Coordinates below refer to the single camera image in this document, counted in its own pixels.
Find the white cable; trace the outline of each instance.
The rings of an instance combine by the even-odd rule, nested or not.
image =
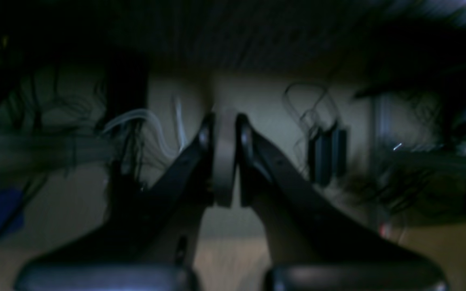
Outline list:
[[[177,133],[179,138],[179,152],[183,151],[188,140],[186,139],[186,132],[184,131],[183,125],[183,114],[181,109],[181,100],[177,96],[172,96],[172,102],[174,103],[174,108],[176,111],[176,124],[177,124]]]
[[[165,135],[163,134],[163,128],[161,127],[161,122],[159,121],[157,116],[150,112],[150,110],[148,109],[134,109],[120,116],[117,116],[104,126],[104,130],[102,132],[106,133],[107,131],[110,131],[113,127],[131,121],[133,119],[144,119],[150,121],[154,125],[154,128],[157,131],[159,149],[161,150],[163,155],[165,155],[168,158],[174,158],[178,155],[178,151],[170,148],[166,143]]]

